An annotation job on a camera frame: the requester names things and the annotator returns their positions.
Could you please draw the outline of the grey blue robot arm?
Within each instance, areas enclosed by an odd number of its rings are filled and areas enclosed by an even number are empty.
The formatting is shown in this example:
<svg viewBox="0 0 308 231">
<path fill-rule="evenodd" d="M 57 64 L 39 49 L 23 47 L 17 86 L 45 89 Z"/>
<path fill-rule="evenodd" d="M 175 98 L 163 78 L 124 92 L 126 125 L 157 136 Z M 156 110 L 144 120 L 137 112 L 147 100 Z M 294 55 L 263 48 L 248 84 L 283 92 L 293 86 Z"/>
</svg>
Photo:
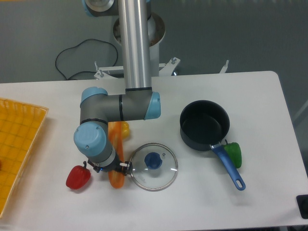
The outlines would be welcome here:
<svg viewBox="0 0 308 231">
<path fill-rule="evenodd" d="M 161 115 L 160 95 L 152 90 L 148 0 L 118 1 L 123 52 L 125 94 L 109 95 L 90 87 L 81 95 L 80 125 L 74 143 L 96 172 L 131 174 L 131 162 L 120 160 L 108 140 L 110 122 L 156 119 Z"/>
</svg>

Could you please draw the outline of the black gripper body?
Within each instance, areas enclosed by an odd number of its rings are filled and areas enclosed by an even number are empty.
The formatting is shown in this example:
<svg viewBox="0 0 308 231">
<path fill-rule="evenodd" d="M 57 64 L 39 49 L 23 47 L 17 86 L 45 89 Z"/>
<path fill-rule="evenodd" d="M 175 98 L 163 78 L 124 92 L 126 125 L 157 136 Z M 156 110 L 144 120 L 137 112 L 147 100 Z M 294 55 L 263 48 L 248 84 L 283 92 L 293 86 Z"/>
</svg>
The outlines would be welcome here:
<svg viewBox="0 0 308 231">
<path fill-rule="evenodd" d="M 96 172 L 110 172 L 110 171 L 116 171 L 116 172 L 122 172 L 122 166 L 120 165 L 122 163 L 122 161 L 120 161 L 119 159 L 114 159 L 112 161 L 112 163 L 110 164 L 106 164 L 106 163 L 98 163 L 95 166 L 95 171 Z"/>
</svg>

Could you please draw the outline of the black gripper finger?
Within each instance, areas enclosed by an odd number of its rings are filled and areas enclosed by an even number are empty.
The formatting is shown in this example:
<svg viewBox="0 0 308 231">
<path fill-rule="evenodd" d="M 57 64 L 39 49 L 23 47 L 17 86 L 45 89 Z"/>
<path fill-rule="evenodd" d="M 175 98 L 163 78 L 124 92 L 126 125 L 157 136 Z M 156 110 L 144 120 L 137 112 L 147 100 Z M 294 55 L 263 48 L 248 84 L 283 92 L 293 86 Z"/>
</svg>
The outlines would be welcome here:
<svg viewBox="0 0 308 231">
<path fill-rule="evenodd" d="M 124 176 L 131 175 L 133 171 L 133 165 L 130 161 L 120 163 L 121 173 Z"/>
<path fill-rule="evenodd" d="M 88 159 L 87 163 L 88 163 L 90 166 L 92 166 L 92 168 L 93 168 L 94 171 L 99 171 L 99 166 L 98 166 L 98 164 L 91 162 L 89 159 Z"/>
</svg>

